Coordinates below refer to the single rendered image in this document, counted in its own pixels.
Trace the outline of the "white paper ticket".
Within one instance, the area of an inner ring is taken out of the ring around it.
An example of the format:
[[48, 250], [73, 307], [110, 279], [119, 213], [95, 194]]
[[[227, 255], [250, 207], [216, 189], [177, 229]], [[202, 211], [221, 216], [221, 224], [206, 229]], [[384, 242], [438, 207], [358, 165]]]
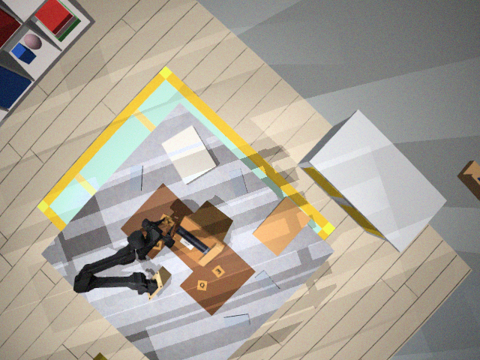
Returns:
[[192, 250], [193, 247], [194, 247], [192, 244], [190, 244], [190, 243], [189, 243], [188, 241], [186, 241], [184, 238], [182, 238], [180, 242], [181, 242], [183, 245], [185, 245], [187, 248], [189, 248], [190, 250]]

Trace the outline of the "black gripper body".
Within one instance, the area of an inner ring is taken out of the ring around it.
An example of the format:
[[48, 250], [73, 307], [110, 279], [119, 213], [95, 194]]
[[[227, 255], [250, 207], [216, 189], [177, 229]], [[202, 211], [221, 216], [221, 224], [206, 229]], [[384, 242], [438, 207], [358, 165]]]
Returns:
[[[146, 230], [150, 225], [152, 225], [153, 227], [155, 226], [155, 225], [154, 225], [153, 223], [151, 223], [151, 221], [148, 220], [147, 218], [142, 222], [142, 228], [145, 229], [145, 230]], [[153, 248], [161, 239], [162, 239], [162, 241], [164, 241], [164, 245], [165, 245], [166, 247], [168, 247], [168, 248], [171, 248], [171, 247], [175, 244], [175, 241], [174, 241], [172, 238], [170, 238], [168, 235], [163, 236], [163, 235], [160, 234], [159, 237], [160, 237], [160, 238], [159, 238], [156, 242], [152, 241], [150, 238], [148, 238], [148, 239], [145, 238], [145, 240], [152, 246], [152, 248]], [[151, 241], [152, 241], [153, 244], [151, 243]]]

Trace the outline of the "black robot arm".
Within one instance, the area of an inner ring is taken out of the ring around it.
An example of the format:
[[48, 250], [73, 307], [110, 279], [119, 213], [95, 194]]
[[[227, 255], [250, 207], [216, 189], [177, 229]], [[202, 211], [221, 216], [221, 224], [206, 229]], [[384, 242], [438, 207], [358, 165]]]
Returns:
[[[156, 242], [163, 232], [157, 225], [150, 225], [145, 231], [147, 232], [145, 238], [151, 239], [151, 243], [152, 241]], [[152, 246], [145, 238], [140, 230], [134, 231], [127, 237], [129, 244], [126, 247], [121, 248], [112, 256], [91, 264], [85, 264], [74, 279], [73, 291], [87, 293], [94, 288], [128, 287], [131, 290], [137, 290], [138, 295], [150, 293], [151, 296], [158, 289], [158, 283], [156, 279], [146, 279], [146, 276], [141, 272], [135, 271], [129, 277], [97, 277], [94, 275], [113, 266], [126, 266], [133, 263], [136, 259], [135, 250], [139, 260], [147, 260], [146, 255], [152, 249]]]

